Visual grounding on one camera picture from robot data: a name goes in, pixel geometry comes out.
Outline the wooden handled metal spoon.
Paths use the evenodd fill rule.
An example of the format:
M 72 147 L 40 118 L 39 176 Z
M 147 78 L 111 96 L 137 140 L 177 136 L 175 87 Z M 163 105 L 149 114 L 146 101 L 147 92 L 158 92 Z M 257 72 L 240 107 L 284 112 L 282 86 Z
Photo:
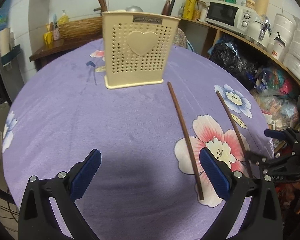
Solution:
M 164 7 L 162 9 L 161 14 L 162 15 L 167 15 L 169 8 L 170 8 L 170 0 L 166 0 L 165 5 L 164 5 Z

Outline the black plastic bag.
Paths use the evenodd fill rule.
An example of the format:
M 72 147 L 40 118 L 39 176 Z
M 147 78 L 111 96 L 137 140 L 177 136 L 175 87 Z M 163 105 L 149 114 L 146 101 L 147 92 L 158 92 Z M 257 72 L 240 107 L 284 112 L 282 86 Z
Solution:
M 223 36 L 208 51 L 209 59 L 235 77 L 247 90 L 255 85 L 255 74 L 260 66 L 256 55 L 237 44 L 232 37 Z

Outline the white microwave oven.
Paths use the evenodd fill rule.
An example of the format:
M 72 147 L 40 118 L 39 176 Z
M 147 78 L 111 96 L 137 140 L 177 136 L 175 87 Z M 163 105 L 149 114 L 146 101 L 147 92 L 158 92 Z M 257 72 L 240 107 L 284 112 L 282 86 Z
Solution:
M 249 24 L 261 20 L 254 9 L 223 1 L 211 1 L 205 21 L 239 35 L 244 35 Z

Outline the paper towel roll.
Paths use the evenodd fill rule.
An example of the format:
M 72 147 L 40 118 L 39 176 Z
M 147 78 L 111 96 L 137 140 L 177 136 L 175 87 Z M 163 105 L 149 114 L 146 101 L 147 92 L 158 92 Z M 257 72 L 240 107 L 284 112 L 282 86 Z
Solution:
M 11 32 L 10 28 L 0 31 L 0 55 L 7 55 L 11 51 Z

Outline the water dispenser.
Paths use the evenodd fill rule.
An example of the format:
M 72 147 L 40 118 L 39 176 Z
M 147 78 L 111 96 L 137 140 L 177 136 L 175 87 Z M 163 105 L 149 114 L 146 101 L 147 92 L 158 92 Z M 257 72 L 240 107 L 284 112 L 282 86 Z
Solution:
M 3 66 L 0 54 L 0 133 L 4 131 L 10 107 L 23 86 L 18 59 Z

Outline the cream perforated cutlery holder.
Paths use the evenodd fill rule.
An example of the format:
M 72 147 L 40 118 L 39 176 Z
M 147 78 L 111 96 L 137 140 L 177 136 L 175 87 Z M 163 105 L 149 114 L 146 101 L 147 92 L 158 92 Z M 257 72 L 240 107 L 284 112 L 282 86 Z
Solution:
M 102 16 L 108 89 L 163 83 L 179 18 L 132 11 Z

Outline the yellow tall box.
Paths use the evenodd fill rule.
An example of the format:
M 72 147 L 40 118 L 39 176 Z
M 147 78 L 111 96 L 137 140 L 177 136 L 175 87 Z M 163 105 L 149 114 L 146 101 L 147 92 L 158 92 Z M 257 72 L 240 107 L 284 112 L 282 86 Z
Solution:
M 191 20 L 193 17 L 193 12 L 196 6 L 196 0 L 186 0 L 183 18 Z

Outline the wooden side shelf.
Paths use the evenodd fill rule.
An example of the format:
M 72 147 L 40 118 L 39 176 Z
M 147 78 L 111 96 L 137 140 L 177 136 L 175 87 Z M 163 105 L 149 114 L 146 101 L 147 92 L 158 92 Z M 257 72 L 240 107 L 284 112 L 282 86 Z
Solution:
M 205 40 L 202 42 L 203 47 L 200 50 L 200 55 L 209 58 L 208 50 L 213 47 L 216 42 L 223 37 L 224 35 L 231 36 L 235 42 L 242 43 L 249 49 L 252 49 L 255 51 L 255 54 L 259 54 L 260 58 L 264 58 L 264 60 L 270 62 L 270 64 L 274 65 L 277 68 L 282 69 L 298 86 L 299 93 L 300 93 L 300 81 L 298 78 L 286 67 L 284 66 L 279 60 L 273 58 L 266 50 L 261 49 L 257 45 L 249 42 L 248 40 L 244 39 L 243 37 L 232 33 L 228 30 L 225 30 L 223 28 L 205 23 L 205 22 L 199 22 L 195 20 L 188 20 L 184 18 L 180 18 L 179 22 L 179 28 L 182 29 L 184 32 L 186 32 L 187 28 L 191 26 L 191 24 L 195 24 L 201 28 L 204 28 L 205 31 L 207 31 L 207 36 Z

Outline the purple floral tablecloth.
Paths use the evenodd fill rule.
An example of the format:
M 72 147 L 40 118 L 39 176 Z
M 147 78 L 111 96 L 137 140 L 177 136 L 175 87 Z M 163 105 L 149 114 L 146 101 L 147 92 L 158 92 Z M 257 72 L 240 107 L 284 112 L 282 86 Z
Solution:
M 90 42 L 41 69 L 8 115 L 2 146 L 6 183 L 17 205 L 28 179 L 55 177 L 91 150 L 102 163 L 76 204 L 100 239 L 200 239 L 221 211 L 206 174 L 197 187 L 167 83 L 172 84 L 195 154 L 217 157 L 223 139 L 215 113 L 219 91 L 249 150 L 271 158 L 267 122 L 253 96 L 217 64 L 172 47 L 158 85 L 107 89 Z

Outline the dark wooden counter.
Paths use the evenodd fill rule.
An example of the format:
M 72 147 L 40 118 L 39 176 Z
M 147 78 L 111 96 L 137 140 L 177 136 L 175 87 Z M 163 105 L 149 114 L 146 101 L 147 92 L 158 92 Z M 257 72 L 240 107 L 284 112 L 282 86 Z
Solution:
M 99 40 L 101 38 L 101 34 L 71 40 L 65 40 L 61 38 L 60 40 L 53 41 L 51 44 L 42 46 L 29 57 L 29 61 L 34 62 L 36 70 L 39 71 L 48 63 L 57 59 L 58 57 L 70 51 L 73 51 L 91 41 Z

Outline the white electric kettle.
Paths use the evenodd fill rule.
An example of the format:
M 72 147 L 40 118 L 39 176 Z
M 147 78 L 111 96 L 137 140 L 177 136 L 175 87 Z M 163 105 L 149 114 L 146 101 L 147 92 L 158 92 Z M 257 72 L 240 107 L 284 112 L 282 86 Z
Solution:
M 266 50 L 270 41 L 270 21 L 266 15 L 264 20 L 254 20 L 245 32 L 245 39 Z

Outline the wooden bowl sink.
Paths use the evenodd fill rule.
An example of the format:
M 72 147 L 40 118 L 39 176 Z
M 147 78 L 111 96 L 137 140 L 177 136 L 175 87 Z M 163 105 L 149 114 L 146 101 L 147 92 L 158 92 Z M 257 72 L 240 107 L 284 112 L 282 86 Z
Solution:
M 102 22 L 101 16 L 69 21 L 59 25 L 59 32 L 64 40 L 97 36 L 102 33 Z

